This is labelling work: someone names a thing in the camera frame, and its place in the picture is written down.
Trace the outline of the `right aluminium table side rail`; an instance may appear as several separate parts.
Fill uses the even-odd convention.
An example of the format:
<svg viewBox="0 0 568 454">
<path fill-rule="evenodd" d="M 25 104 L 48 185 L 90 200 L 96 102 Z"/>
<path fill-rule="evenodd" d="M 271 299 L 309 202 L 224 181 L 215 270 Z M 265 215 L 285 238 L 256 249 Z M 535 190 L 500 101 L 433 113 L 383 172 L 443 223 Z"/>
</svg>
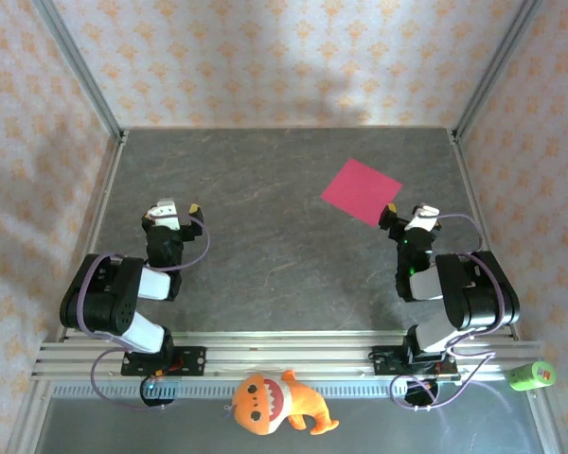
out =
<svg viewBox="0 0 568 454">
<path fill-rule="evenodd" d="M 451 138 L 450 131 L 448 137 L 470 201 L 471 215 L 460 215 L 460 217 L 469 218 L 470 224 L 478 232 L 476 251 L 449 253 L 439 256 L 436 260 L 438 266 L 450 266 L 452 271 L 461 272 L 460 284 L 454 284 L 451 277 L 441 277 L 440 281 L 444 284 L 444 305 L 447 314 L 453 316 L 453 323 L 460 324 L 463 332 L 461 338 L 464 339 L 472 328 L 478 328 L 482 334 L 490 333 L 498 330 L 502 325 L 511 324 L 512 318 L 504 321 L 506 311 L 504 305 L 500 307 L 499 300 L 505 297 L 501 289 L 499 292 L 496 291 L 496 287 L 500 288 L 506 282 L 506 278 L 503 276 L 501 283 L 499 277 L 490 269 L 490 266 L 493 266 L 499 271 L 500 267 L 492 252 L 482 249 L 485 239 L 484 228 L 480 222 L 469 174 L 460 148 Z"/>
</svg>

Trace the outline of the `aluminium mounting rail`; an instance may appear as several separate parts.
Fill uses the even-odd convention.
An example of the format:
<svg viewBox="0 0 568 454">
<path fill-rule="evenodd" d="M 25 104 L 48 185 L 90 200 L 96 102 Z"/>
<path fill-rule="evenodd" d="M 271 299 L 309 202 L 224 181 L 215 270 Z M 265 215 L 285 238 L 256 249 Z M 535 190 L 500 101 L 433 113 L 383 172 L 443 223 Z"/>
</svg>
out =
<svg viewBox="0 0 568 454">
<path fill-rule="evenodd" d="M 403 333 L 391 331 L 176 332 L 177 346 L 206 349 L 207 379 L 239 380 L 253 373 L 294 370 L 300 380 L 364 380 L 373 375 L 368 355 L 377 345 L 399 345 Z M 120 374 L 122 356 L 110 343 L 68 329 L 60 342 L 42 344 L 32 369 L 35 380 L 100 380 Z M 537 341 L 519 340 L 509 328 L 458 345 L 461 375 L 478 368 L 487 351 L 496 356 L 479 368 L 478 378 L 498 380 L 504 371 L 543 357 Z"/>
</svg>

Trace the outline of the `orange shark plush toy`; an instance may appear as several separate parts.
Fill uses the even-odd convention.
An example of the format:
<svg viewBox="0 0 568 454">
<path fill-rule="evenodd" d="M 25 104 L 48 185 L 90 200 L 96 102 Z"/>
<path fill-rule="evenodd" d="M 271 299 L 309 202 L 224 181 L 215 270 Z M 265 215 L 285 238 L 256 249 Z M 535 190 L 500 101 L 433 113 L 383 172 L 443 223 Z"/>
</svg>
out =
<svg viewBox="0 0 568 454">
<path fill-rule="evenodd" d="M 241 427 L 259 436 L 273 434 L 285 421 L 293 429 L 306 430 L 306 417 L 314 423 L 311 435 L 335 430 L 340 424 L 331 418 L 322 394 L 298 381 L 294 370 L 249 376 L 236 388 L 227 410 Z"/>
</svg>

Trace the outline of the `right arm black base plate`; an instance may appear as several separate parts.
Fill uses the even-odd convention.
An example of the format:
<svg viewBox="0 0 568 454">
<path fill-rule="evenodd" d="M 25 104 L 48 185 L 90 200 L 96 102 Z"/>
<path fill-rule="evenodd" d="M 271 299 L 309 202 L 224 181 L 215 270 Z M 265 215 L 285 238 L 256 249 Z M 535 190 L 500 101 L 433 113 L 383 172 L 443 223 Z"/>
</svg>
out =
<svg viewBox="0 0 568 454">
<path fill-rule="evenodd" d="M 426 375 L 440 379 L 460 377 L 456 362 L 446 353 L 415 354 L 410 346 L 378 345 L 368 354 L 375 375 Z"/>
</svg>

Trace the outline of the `aluminium frame post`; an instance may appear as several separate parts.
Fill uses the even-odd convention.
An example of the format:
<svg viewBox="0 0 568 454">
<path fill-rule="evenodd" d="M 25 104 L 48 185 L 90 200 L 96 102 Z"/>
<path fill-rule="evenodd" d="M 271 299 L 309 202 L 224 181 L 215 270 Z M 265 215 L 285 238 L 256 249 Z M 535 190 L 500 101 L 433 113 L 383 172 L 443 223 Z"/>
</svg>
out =
<svg viewBox="0 0 568 454">
<path fill-rule="evenodd" d="M 503 73 L 515 49 L 520 44 L 525 32 L 531 25 L 543 0 L 522 0 L 520 7 L 497 46 L 484 74 L 480 78 L 456 126 L 451 129 L 451 138 L 460 144 L 467 136 L 482 106 Z"/>
<path fill-rule="evenodd" d="M 120 143 L 124 137 L 124 130 L 119 126 L 56 4 L 53 0 L 31 0 L 31 3 L 39 12 L 83 92 L 89 97 L 102 124 L 117 143 Z"/>
</svg>

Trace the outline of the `left aluminium frame post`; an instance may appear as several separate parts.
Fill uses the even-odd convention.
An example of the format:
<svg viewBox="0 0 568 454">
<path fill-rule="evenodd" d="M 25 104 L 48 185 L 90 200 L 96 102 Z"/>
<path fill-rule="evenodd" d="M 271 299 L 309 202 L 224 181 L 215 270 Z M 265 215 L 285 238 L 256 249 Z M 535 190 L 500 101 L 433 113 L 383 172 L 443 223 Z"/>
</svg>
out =
<svg viewBox="0 0 568 454">
<path fill-rule="evenodd" d="M 124 130 L 119 126 L 56 4 L 53 0 L 31 0 L 31 3 L 39 12 L 83 92 L 89 97 L 102 124 L 117 143 L 120 143 L 124 137 Z"/>
</svg>

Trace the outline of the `green cylindrical can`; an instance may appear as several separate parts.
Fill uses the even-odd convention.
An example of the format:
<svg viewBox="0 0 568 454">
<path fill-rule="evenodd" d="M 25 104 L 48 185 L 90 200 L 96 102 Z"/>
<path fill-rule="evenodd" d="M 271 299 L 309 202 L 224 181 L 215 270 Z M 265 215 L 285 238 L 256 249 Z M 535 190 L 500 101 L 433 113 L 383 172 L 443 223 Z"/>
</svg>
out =
<svg viewBox="0 0 568 454">
<path fill-rule="evenodd" d="M 510 370 L 506 379 L 514 391 L 527 392 L 552 386 L 557 380 L 557 371 L 553 365 L 539 360 Z"/>
</svg>

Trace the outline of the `aluminium table side rail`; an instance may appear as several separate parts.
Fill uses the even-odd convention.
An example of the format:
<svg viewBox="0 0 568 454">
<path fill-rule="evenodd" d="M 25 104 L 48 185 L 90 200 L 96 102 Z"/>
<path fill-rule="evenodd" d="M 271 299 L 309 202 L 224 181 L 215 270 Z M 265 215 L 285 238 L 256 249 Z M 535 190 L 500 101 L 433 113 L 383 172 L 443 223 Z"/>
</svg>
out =
<svg viewBox="0 0 568 454">
<path fill-rule="evenodd" d="M 485 239 L 484 228 L 480 222 L 469 174 L 460 148 L 451 138 L 450 131 L 448 137 L 470 201 L 471 215 L 460 215 L 460 217 L 469 218 L 470 224 L 478 232 L 476 251 L 449 253 L 439 256 L 436 260 L 438 266 L 450 266 L 452 271 L 461 272 L 460 284 L 454 284 L 451 277 L 441 277 L 440 281 L 444 284 L 444 305 L 447 314 L 453 316 L 453 323 L 460 324 L 463 332 L 461 338 L 464 339 L 472 328 L 478 328 L 482 334 L 490 333 L 498 330 L 502 325 L 511 324 L 512 318 L 504 321 L 506 311 L 504 305 L 500 307 L 499 300 L 505 297 L 501 289 L 499 292 L 496 291 L 496 287 L 500 288 L 506 282 L 506 278 L 503 276 L 501 283 L 499 277 L 490 269 L 490 266 L 493 266 L 499 271 L 500 267 L 492 252 L 482 249 Z"/>
<path fill-rule="evenodd" d="M 64 290 L 68 290 L 70 284 L 74 281 L 80 265 L 87 254 L 107 253 L 111 251 L 110 249 L 98 249 L 98 240 L 105 220 L 105 214 L 122 156 L 122 151 L 126 146 L 129 134 L 129 130 L 123 130 L 120 136 L 114 141 L 114 145 L 108 153 L 109 160 L 107 161 L 107 165 L 104 167 L 100 186 L 98 187 L 98 190 L 93 193 L 90 200 L 88 210 L 88 213 L 91 214 L 90 223 L 81 234 L 80 244 L 77 246 L 76 255 L 73 259 L 70 270 L 68 271 Z"/>
</svg>

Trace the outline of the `pink cloth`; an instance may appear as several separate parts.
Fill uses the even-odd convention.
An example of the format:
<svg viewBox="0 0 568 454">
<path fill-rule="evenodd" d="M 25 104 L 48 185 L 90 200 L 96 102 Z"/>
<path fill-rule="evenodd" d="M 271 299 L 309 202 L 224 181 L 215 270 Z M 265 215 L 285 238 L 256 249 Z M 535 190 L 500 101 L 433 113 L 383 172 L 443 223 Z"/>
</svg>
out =
<svg viewBox="0 0 568 454">
<path fill-rule="evenodd" d="M 377 226 L 384 207 L 402 183 L 355 159 L 349 159 L 322 193 L 323 201 L 370 226 Z"/>
</svg>

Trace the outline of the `right aluminium frame post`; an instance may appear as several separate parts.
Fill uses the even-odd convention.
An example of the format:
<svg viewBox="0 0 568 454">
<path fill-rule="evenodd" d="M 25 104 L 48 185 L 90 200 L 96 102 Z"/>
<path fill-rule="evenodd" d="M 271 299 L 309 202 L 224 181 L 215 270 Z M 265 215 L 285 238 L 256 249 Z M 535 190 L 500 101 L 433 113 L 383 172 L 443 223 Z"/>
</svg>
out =
<svg viewBox="0 0 568 454">
<path fill-rule="evenodd" d="M 451 138 L 460 144 L 467 136 L 482 106 L 503 73 L 515 49 L 520 44 L 525 32 L 531 25 L 543 0 L 522 0 L 520 7 L 497 46 L 484 74 L 480 78 L 456 126 L 451 129 Z"/>
</svg>

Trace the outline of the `left aluminium table side rail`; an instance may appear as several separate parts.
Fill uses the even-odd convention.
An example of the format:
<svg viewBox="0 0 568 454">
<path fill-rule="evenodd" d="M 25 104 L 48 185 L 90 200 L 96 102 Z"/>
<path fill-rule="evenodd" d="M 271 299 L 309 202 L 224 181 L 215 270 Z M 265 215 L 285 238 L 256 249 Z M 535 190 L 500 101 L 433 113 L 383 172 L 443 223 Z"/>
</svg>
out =
<svg viewBox="0 0 568 454">
<path fill-rule="evenodd" d="M 91 214 L 90 223 L 81 234 L 80 244 L 77 246 L 76 255 L 73 259 L 70 270 L 68 271 L 64 290 L 68 290 L 70 284 L 74 281 L 80 265 L 87 254 L 107 253 L 111 251 L 110 249 L 98 249 L 98 240 L 105 220 L 105 214 L 122 156 L 122 151 L 126 146 L 129 134 L 129 130 L 123 130 L 120 136 L 114 141 L 114 145 L 108 153 L 109 160 L 107 161 L 107 165 L 104 167 L 100 186 L 98 187 L 98 190 L 93 193 L 90 200 L 88 210 L 88 213 Z"/>
</svg>

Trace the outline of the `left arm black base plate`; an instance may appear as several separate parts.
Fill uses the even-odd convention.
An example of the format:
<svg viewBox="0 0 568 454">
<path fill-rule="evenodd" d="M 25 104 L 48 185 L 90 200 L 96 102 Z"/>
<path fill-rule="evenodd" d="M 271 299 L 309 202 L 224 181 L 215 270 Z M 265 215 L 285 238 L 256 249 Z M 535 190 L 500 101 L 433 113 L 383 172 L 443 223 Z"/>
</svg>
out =
<svg viewBox="0 0 568 454">
<path fill-rule="evenodd" d="M 203 376 L 206 348 L 174 346 L 170 352 L 126 353 L 120 373 L 123 376 Z"/>
</svg>

